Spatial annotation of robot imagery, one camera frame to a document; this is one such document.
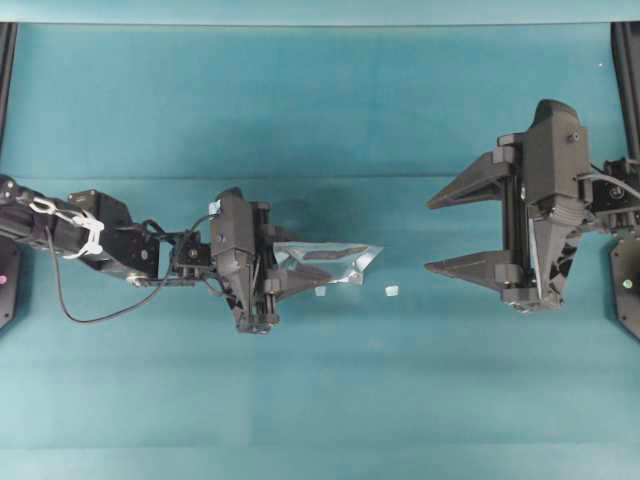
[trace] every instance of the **gripper jaw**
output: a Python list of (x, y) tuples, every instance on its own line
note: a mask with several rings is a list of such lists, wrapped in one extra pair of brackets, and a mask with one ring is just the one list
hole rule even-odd
[(427, 206), (502, 202), (503, 249), (427, 263), (495, 290), (520, 311), (557, 308), (592, 200), (587, 130), (568, 105), (542, 100), (531, 127), (505, 135)]

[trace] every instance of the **small object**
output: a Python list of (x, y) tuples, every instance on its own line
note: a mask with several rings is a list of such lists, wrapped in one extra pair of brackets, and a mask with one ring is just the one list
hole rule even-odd
[(218, 215), (220, 213), (220, 200), (216, 200), (215, 202), (211, 202), (209, 204), (209, 215)]
[(384, 287), (384, 294), (387, 297), (397, 297), (400, 294), (400, 287), (398, 285), (388, 285)]

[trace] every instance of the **black metal frame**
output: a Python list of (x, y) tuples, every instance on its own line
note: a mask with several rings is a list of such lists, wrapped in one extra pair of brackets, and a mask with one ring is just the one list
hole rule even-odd
[[(17, 23), (0, 23), (0, 151), (18, 33)], [(22, 252), (10, 239), (0, 241), (0, 328), (15, 316)]]

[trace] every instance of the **robotic arm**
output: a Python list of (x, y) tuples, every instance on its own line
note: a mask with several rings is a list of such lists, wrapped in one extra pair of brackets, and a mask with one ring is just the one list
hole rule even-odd
[[(638, 162), (630, 159), (606, 162), (603, 170), (593, 167), (587, 129), (575, 110), (542, 100), (526, 132), (498, 138), (494, 150), (478, 158), (427, 204), (437, 209), (501, 201), (502, 250), (425, 266), (496, 290), (504, 303), (519, 311), (552, 309), (564, 303), (563, 290), (582, 234), (598, 230), (623, 236), (612, 254), (618, 316), (640, 337), (640, 291), (630, 286), (640, 283), (636, 282), (640, 242), (635, 242), (640, 223), (638, 173)], [(620, 261), (620, 245), (625, 241), (631, 247)], [(628, 261), (634, 255), (637, 261)], [(629, 288), (618, 288), (618, 284)], [(620, 294), (624, 294), (624, 306)]]
[[(96, 190), (73, 193), (63, 201), (0, 176), (0, 237), (8, 242), (0, 246), (15, 250), (15, 242), (48, 249), (52, 256), (77, 258), (137, 287), (155, 287), (136, 306), (165, 286), (204, 283), (211, 293), (225, 297), (239, 332), (266, 334), (279, 322), (276, 302), (334, 281), (329, 272), (312, 265), (278, 265), (274, 244), (294, 237), (269, 224), (269, 210), (269, 204), (247, 202), (233, 188), (221, 193), (209, 215), (191, 229), (168, 233), (153, 220), (134, 223), (124, 203)], [(210, 244), (203, 243), (198, 232), (204, 221), (210, 223)], [(170, 244), (171, 252), (168, 271), (159, 277), (162, 242)], [(59, 285), (57, 260), (54, 264)], [(217, 281), (220, 290), (208, 280)], [(60, 297), (67, 316), (79, 321), (66, 310), (61, 291)]]

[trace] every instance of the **small white cube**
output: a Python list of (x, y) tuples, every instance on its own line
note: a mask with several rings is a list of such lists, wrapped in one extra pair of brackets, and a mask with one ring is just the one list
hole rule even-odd
[(397, 297), (400, 294), (400, 287), (398, 285), (388, 285), (384, 287), (384, 294), (387, 297)]

